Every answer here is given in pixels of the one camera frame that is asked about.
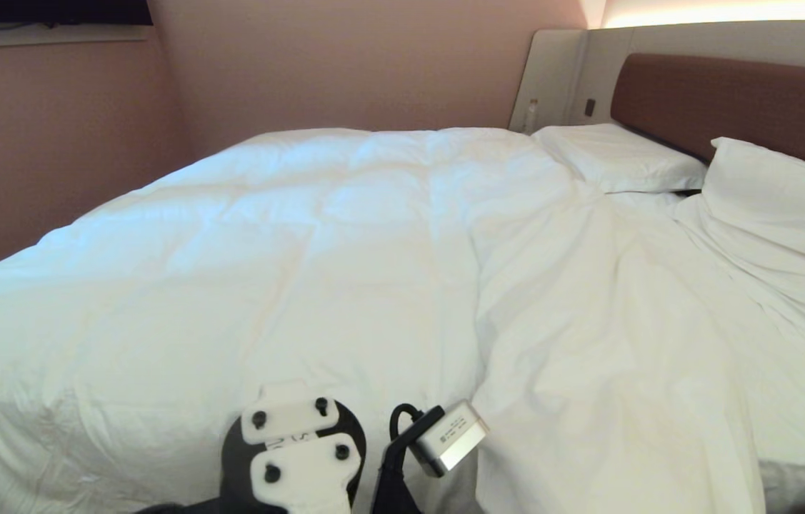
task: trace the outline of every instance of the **upholstered headboard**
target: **upholstered headboard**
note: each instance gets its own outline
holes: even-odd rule
[[[632,54],[611,117],[703,160],[732,137],[805,160],[805,68],[703,56]]]

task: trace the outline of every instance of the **white duvet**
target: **white duvet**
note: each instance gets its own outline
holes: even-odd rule
[[[365,426],[356,512],[390,410],[464,398],[491,436],[409,463],[429,512],[761,512],[729,333],[648,212],[479,129],[267,134],[122,196],[0,263],[0,511],[213,497],[304,378]]]

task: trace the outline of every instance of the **pink wall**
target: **pink wall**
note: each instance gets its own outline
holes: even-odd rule
[[[156,39],[0,49],[0,260],[192,157]]]
[[[579,0],[156,0],[190,134],[505,127],[537,29]]]

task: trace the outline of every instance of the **screw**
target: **screw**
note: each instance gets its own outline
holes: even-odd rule
[[[320,412],[320,416],[325,417],[325,415],[326,415],[326,407],[329,406],[329,400],[327,400],[325,398],[322,398],[322,397],[317,398],[315,405],[316,405],[316,409],[319,410],[319,412]]]
[[[256,427],[256,430],[261,429],[266,424],[266,414],[259,410],[253,414],[253,426]]]
[[[274,484],[275,482],[279,481],[279,478],[281,478],[281,469],[279,469],[277,465],[267,464],[265,475],[266,482],[269,484]]]
[[[339,460],[346,460],[348,455],[351,455],[351,450],[348,449],[348,446],[345,445],[337,445],[336,446],[336,458]]]

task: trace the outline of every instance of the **tv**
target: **tv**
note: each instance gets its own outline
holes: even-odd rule
[[[0,23],[154,25],[147,0],[0,0]]]

